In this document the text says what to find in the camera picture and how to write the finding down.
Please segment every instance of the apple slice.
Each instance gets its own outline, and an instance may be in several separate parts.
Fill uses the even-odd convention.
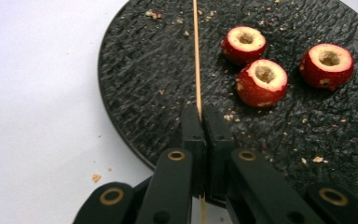
[[[237,74],[236,90],[249,106],[276,105],[286,93],[287,75],[277,63],[260,59],[248,64]]]
[[[333,44],[320,44],[309,49],[300,63],[300,73],[311,86],[334,91],[348,82],[354,62],[349,51]]]
[[[266,50],[266,43],[266,38],[258,30],[239,26],[231,29],[220,44],[229,61],[246,65],[261,58]]]

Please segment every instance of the apple flesh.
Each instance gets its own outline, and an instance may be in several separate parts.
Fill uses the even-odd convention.
[[[333,44],[320,44],[304,54],[299,69],[312,87],[334,91],[350,80],[353,67],[349,51]]]
[[[287,90],[286,72],[275,62],[260,59],[237,74],[237,94],[249,106],[276,105]]]
[[[239,26],[231,29],[220,44],[229,61],[246,65],[261,58],[266,50],[266,43],[266,38],[258,30]]]

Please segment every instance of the thin stick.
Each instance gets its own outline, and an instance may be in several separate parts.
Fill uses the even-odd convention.
[[[199,50],[199,19],[197,10],[197,0],[193,0],[193,19],[194,19],[194,50],[196,65],[196,97],[197,109],[199,110],[200,120],[202,119],[201,106],[201,78],[200,78],[200,50]]]

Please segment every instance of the apple skin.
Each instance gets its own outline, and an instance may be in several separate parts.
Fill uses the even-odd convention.
[[[333,66],[322,64],[319,61],[319,55],[326,51],[335,52],[340,59],[339,64]],[[299,70],[303,79],[310,86],[334,91],[351,79],[354,59],[349,51],[340,46],[320,44],[312,47],[303,55]]]
[[[275,78],[270,83],[260,80],[255,75],[257,67],[268,67]],[[235,86],[237,94],[241,100],[252,107],[270,107],[276,105],[287,91],[286,72],[275,62],[260,59],[246,65],[237,74]]]
[[[254,41],[252,44],[243,44],[240,42],[241,34],[250,34]],[[232,63],[244,66],[261,58],[266,50],[267,41],[259,31],[247,26],[238,26],[231,29],[225,38],[221,41],[224,55]]]

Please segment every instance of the cored apple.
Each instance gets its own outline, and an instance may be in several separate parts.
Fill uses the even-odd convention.
[[[229,61],[246,65],[261,58],[266,50],[266,43],[266,38],[258,30],[238,26],[231,29],[220,44]]]
[[[236,90],[249,106],[273,106],[286,93],[287,75],[277,63],[260,59],[246,65],[237,74]]]
[[[348,50],[334,44],[320,44],[304,54],[299,69],[312,87],[334,91],[350,80],[353,67]]]

